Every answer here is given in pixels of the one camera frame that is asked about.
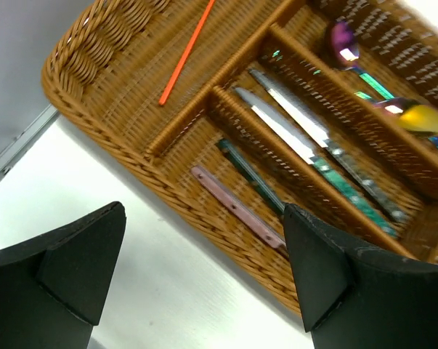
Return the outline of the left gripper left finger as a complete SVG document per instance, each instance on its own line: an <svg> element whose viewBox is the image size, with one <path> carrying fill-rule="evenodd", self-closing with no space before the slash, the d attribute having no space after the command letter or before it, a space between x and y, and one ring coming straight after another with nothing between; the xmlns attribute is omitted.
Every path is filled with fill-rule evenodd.
<svg viewBox="0 0 438 349"><path fill-rule="evenodd" d="M0 250L0 348L86 348L126 229L114 201Z"/></svg>

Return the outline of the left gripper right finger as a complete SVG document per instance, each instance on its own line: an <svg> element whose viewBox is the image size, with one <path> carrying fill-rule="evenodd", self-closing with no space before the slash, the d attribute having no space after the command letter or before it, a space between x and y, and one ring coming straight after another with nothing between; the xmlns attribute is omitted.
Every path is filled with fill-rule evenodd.
<svg viewBox="0 0 438 349"><path fill-rule="evenodd" d="M316 348L438 348L438 265L382 249L295 204L283 227Z"/></svg>

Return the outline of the fork with pink handle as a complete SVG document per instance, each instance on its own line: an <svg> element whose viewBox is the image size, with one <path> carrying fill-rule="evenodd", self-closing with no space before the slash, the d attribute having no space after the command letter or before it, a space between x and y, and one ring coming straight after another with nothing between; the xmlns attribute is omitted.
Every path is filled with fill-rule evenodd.
<svg viewBox="0 0 438 349"><path fill-rule="evenodd" d="M190 172L212 196L214 196L268 246L275 250L286 249L285 241L280 235L277 234L265 221L255 215L208 170L201 166L194 166Z"/></svg>

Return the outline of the knife with brown marbled handle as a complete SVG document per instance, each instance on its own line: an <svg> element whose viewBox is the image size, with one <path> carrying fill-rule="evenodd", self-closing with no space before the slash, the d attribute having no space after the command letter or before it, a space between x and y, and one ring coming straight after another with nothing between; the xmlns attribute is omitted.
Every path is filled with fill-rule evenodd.
<svg viewBox="0 0 438 349"><path fill-rule="evenodd" d="M407 221L405 212L386 195L366 171L358 167L357 162L344 148L330 138L330 132L326 125L319 120L309 107L283 84L266 73L255 68L249 69L248 72L321 148L329 152L393 221Z"/></svg>

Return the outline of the rainbow spoon ornate handle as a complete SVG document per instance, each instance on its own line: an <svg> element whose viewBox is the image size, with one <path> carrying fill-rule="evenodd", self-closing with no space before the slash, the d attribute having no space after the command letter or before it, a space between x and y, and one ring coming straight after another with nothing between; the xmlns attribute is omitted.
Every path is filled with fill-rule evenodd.
<svg viewBox="0 0 438 349"><path fill-rule="evenodd" d="M371 102L404 130L429 140L438 149L438 109L434 106L403 97L376 101L364 92L355 95Z"/></svg>

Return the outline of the knife with green marbled handle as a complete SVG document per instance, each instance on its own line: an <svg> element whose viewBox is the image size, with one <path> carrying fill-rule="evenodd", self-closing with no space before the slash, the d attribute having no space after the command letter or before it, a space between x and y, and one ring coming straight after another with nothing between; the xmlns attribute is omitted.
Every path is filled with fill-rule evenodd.
<svg viewBox="0 0 438 349"><path fill-rule="evenodd" d="M390 223L322 156L315 153L316 146L295 128L286 117L247 89L235 87L234 91L295 154L316 169L342 196L349 200L383 232L393 238L397 237L397 233Z"/></svg>

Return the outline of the rainbow spoon plain handle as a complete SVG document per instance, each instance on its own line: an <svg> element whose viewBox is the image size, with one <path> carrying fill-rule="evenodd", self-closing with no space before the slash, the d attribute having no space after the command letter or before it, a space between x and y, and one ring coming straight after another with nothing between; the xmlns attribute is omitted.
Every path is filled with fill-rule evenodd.
<svg viewBox="0 0 438 349"><path fill-rule="evenodd" d="M354 71L384 99L394 98L394 95L386 87L357 64L360 58L359 44L354 31L346 22L334 21L330 23L325 29L324 43L325 53L335 69Z"/></svg>

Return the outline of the orange chopstick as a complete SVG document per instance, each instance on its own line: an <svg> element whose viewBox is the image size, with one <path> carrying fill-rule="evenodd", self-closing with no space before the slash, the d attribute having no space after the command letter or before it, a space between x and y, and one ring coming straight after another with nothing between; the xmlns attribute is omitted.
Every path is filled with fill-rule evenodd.
<svg viewBox="0 0 438 349"><path fill-rule="evenodd" d="M202 28L205 25L205 22L209 16L213 6L214 6L214 3L215 3L215 0L210 0L207 3L207 6L204 9L204 12L200 17L198 24L196 25L195 30L192 32L190 40L188 41L186 47L184 48L184 51L183 51L177 65L176 65L175 69L173 70L172 75L171 75L170 79L168 80L168 82L165 86L165 89L164 89L164 91L163 91L163 93L158 101L158 104L160 106L164 106L166 104L166 102L167 102L167 100L168 100L168 98L169 98L169 96L174 88L174 85L176 84L177 79L179 78L179 75L182 72L182 69L183 69L185 63L187 62L187 59L192 51L192 48L194 47L195 42L197 41L197 39L200 35L200 32L202 31Z"/></svg>

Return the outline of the wicker cutlery tray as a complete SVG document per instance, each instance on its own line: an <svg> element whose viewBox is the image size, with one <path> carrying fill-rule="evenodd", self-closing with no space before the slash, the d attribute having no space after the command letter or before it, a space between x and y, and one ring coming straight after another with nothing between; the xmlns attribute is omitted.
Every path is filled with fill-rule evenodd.
<svg viewBox="0 0 438 349"><path fill-rule="evenodd" d="M354 71L335 69L324 33L354 31L358 65L394 97L438 109L438 33L398 1L217 1L164 106L158 101L207 1L96 1L47 58L50 102L177 211L191 226L299 312L285 249L273 249L191 174L208 170L283 239L280 220L216 147L229 140L284 204L384 249L438 265L438 149L400 127L364 92ZM407 215L395 222L248 72L279 81L326 125ZM395 229L383 232L286 145L234 91L279 111Z"/></svg>

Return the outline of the aluminium table rail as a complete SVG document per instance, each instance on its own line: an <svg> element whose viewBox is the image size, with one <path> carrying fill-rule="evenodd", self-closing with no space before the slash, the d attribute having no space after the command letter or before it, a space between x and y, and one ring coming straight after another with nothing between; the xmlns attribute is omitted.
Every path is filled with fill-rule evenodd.
<svg viewBox="0 0 438 349"><path fill-rule="evenodd" d="M49 105L43 112L0 153L0 182L12 167L56 121L60 112Z"/></svg>

